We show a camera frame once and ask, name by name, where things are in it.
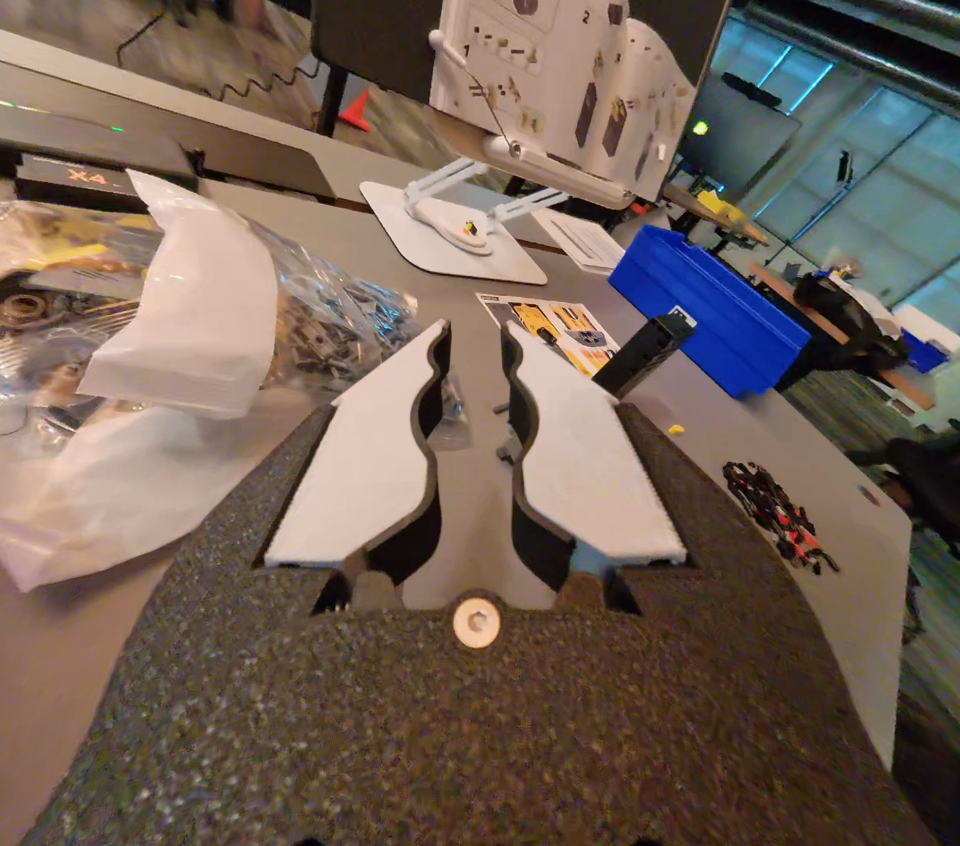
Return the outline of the clear bag of mixed pieces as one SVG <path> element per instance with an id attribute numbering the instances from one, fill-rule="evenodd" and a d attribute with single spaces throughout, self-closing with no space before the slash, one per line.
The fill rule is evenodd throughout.
<path id="1" fill-rule="evenodd" d="M 1 205 L 2 407 L 65 407 L 94 354 L 129 325 L 162 243 L 150 216 Z"/>

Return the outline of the white plastic bag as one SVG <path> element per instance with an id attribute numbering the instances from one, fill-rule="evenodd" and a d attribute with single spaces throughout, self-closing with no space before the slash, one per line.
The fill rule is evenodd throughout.
<path id="1" fill-rule="evenodd" d="M 2 437 L 2 572 L 28 593 L 186 536 L 316 409 L 262 391 L 238 419 L 108 409 L 59 450 L 37 428 Z"/>
<path id="2" fill-rule="evenodd" d="M 136 314 L 91 356 L 78 393 L 241 418 L 275 349 L 270 252 L 232 210 L 149 173 L 127 174 L 163 238 Z"/>

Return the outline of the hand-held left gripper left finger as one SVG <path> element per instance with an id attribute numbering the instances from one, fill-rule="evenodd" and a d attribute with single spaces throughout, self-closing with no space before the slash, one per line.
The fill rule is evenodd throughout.
<path id="1" fill-rule="evenodd" d="M 438 319 L 342 393 L 282 505 L 267 568 L 363 570 L 402 585 L 442 529 L 437 457 L 451 324 Z"/>

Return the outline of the blue plastic bin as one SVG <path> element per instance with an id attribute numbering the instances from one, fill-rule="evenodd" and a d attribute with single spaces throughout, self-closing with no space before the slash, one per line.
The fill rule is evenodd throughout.
<path id="1" fill-rule="evenodd" d="M 927 375 L 949 361 L 950 353 L 936 343 L 922 340 L 906 328 L 901 329 L 901 339 L 907 349 L 907 362 L 916 372 Z"/>
<path id="2" fill-rule="evenodd" d="M 772 390 L 810 341 L 793 318 L 679 232 L 643 226 L 608 280 L 648 319 L 681 312 L 691 320 L 684 354 L 735 399 Z"/>

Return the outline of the wooden table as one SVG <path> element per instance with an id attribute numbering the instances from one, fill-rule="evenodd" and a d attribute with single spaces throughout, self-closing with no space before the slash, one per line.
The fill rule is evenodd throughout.
<path id="1" fill-rule="evenodd" d="M 768 240 L 762 230 L 754 225 L 748 216 L 741 223 L 730 223 L 722 216 L 716 216 L 707 207 L 702 205 L 701 197 L 714 195 L 723 199 L 714 191 L 706 190 L 697 193 L 690 192 L 671 182 L 665 182 L 661 197 L 668 206 L 680 209 L 678 217 L 671 219 L 671 229 L 688 236 L 697 223 L 703 221 L 714 227 L 722 243 L 736 241 L 746 244 L 750 249 L 757 245 L 767 245 Z"/>

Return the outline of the black monitor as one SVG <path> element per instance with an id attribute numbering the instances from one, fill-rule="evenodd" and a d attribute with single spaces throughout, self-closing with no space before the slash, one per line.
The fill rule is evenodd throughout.
<path id="1" fill-rule="evenodd" d="M 748 187 L 802 128 L 770 102 L 773 97 L 738 77 L 711 73 L 693 104 L 678 156 L 694 173 L 726 188 Z"/>

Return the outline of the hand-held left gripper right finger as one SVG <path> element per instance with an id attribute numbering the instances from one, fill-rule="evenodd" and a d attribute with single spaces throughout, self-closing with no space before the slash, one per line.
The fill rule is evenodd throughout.
<path id="1" fill-rule="evenodd" d="M 688 547 L 628 430 L 623 405 L 515 324 L 500 329 L 510 419 L 510 538 L 553 593 L 576 573 L 678 570 Z"/>

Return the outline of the pile of black red pins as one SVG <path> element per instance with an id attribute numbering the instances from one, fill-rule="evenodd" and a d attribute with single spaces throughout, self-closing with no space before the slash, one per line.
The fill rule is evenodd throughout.
<path id="1" fill-rule="evenodd" d="M 723 475 L 728 491 L 747 517 L 773 537 L 777 553 L 787 564 L 814 576 L 821 576 L 823 566 L 835 574 L 841 572 L 821 546 L 806 510 L 790 500 L 765 468 L 729 461 Z"/>

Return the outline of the black desktop hub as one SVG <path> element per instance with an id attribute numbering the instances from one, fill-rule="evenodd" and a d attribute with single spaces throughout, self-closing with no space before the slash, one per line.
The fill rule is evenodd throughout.
<path id="1" fill-rule="evenodd" d="M 191 172 L 186 153 L 167 134 L 116 127 L 1 100 L 3 148 L 104 166 Z"/>

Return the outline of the black box with orange print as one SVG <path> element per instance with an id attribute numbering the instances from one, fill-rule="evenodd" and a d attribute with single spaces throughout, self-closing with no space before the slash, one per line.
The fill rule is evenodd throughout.
<path id="1" fill-rule="evenodd" d="M 148 212 L 126 170 L 5 151 L 1 175 L 13 182 L 21 200 L 112 213 Z"/>

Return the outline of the white metal book stand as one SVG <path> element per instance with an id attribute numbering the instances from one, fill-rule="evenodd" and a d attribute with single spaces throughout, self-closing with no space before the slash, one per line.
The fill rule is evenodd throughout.
<path id="1" fill-rule="evenodd" d="M 647 164 L 634 139 L 636 120 L 660 164 L 654 100 L 663 54 L 658 37 L 636 19 L 599 20 L 563 32 L 530 31 L 470 7 L 447 30 L 423 25 L 403 46 L 429 58 L 429 105 L 458 152 L 405 187 L 365 181 L 366 204 L 402 257 L 442 275 L 542 285 L 508 225 L 547 207 L 580 200 L 603 215 L 647 197 Z"/>

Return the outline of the black office chair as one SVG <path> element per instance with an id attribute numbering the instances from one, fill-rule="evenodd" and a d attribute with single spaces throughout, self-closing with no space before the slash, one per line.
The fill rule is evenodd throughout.
<path id="1" fill-rule="evenodd" d="M 870 450 L 846 451 L 864 470 L 877 470 L 876 486 L 898 505 L 916 529 L 933 531 L 959 559 L 958 443 L 934 445 L 895 437 Z"/>

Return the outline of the printed sticker sheet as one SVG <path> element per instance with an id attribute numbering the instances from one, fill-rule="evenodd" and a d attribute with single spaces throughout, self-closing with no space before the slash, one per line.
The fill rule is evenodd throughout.
<path id="1" fill-rule="evenodd" d="M 577 302 L 476 293 L 499 325 L 514 323 L 545 343 L 581 374 L 592 378 L 620 347 L 588 308 Z"/>

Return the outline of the white printed paper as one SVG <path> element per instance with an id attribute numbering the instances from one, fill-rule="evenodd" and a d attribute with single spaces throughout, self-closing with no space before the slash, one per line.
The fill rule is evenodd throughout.
<path id="1" fill-rule="evenodd" d="M 541 208 L 531 218 L 583 272 L 609 277 L 625 249 L 600 224 Z"/>

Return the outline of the black perforated block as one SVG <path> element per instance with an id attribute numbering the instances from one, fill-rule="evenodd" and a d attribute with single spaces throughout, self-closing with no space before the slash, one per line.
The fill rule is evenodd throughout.
<path id="1" fill-rule="evenodd" d="M 623 401 L 694 334 L 695 326 L 681 312 L 652 317 L 596 372 L 592 381 Z"/>

